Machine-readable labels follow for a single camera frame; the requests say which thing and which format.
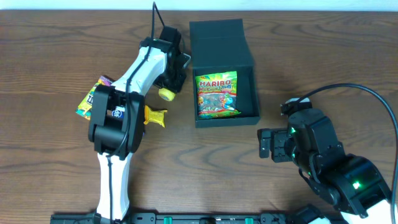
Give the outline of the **yellow candy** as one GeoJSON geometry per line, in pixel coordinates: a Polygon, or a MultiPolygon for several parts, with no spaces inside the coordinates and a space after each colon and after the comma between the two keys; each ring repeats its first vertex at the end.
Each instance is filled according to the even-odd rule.
{"type": "Polygon", "coordinates": [[[165,114],[167,110],[152,110],[149,106],[144,107],[144,124],[157,123],[163,128],[165,127],[165,114]]]}

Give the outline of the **Pretz snack box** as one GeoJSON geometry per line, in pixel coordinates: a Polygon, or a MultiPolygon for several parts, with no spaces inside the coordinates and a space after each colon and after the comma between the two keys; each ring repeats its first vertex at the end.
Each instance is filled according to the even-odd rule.
{"type": "Polygon", "coordinates": [[[100,76],[98,81],[94,84],[94,86],[86,94],[86,96],[81,101],[81,103],[77,106],[75,113],[87,120],[90,120],[91,109],[92,109],[92,104],[93,104],[93,96],[94,96],[96,87],[98,85],[111,86],[112,83],[113,83],[113,80],[109,79],[108,77],[100,76]]]}

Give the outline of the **blue Eclipse mint tin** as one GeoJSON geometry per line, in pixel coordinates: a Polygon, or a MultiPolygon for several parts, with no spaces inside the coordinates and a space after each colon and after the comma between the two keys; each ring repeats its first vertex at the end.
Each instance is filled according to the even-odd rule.
{"type": "Polygon", "coordinates": [[[124,118],[124,112],[125,108],[122,106],[117,106],[115,107],[114,110],[112,110],[111,115],[115,118],[123,119],[124,118]]]}

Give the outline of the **black open gift box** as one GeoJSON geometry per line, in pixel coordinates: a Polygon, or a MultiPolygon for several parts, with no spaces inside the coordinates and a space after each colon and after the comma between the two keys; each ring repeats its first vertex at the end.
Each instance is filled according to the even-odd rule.
{"type": "Polygon", "coordinates": [[[260,120],[260,106],[254,75],[254,59],[246,42],[243,20],[191,21],[190,43],[193,78],[222,72],[237,72],[237,110],[229,118],[201,119],[198,115],[197,82],[193,81],[195,127],[254,125],[260,120]]]}

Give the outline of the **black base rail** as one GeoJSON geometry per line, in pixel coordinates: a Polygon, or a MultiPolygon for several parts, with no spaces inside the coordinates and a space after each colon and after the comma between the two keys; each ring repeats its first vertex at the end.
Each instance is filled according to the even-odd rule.
{"type": "Polygon", "coordinates": [[[282,213],[262,213],[259,215],[172,215],[155,213],[132,213],[122,220],[111,221],[100,217],[99,214],[54,214],[50,223],[59,224],[285,224],[285,223],[345,223],[340,217],[317,217],[308,220],[293,221],[282,213]]]}

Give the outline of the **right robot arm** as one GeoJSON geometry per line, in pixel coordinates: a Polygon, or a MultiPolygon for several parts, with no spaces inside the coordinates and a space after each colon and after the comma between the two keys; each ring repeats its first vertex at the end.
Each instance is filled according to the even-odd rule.
{"type": "Polygon", "coordinates": [[[315,108],[288,115],[287,127],[259,129],[259,156],[292,162],[311,190],[339,212],[370,216],[380,202],[392,205],[392,190],[367,158],[345,153],[333,123],[315,108]]]}

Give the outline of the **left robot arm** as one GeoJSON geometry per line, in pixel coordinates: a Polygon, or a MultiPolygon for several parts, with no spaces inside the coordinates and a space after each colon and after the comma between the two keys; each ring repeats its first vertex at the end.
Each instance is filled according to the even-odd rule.
{"type": "Polygon", "coordinates": [[[93,223],[121,223],[129,210],[129,166],[144,135],[145,96],[151,86],[179,93],[190,56],[180,50],[181,33],[165,26],[147,37],[127,72],[93,94],[88,139],[101,168],[101,191],[93,223]]]}

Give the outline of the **yellow Mentos gum bottle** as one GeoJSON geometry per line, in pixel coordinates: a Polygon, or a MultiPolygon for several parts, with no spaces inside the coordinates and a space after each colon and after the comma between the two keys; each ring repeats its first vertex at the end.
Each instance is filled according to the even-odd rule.
{"type": "Polygon", "coordinates": [[[172,92],[166,88],[160,88],[158,91],[158,94],[165,101],[172,101],[176,95],[174,92],[172,92]]]}

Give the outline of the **Haribo gummy candy bag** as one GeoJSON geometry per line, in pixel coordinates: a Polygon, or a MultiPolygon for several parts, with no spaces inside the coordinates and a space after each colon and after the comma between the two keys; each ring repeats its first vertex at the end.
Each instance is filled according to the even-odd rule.
{"type": "Polygon", "coordinates": [[[227,118],[239,115],[237,71],[211,73],[195,77],[199,119],[227,118]]]}

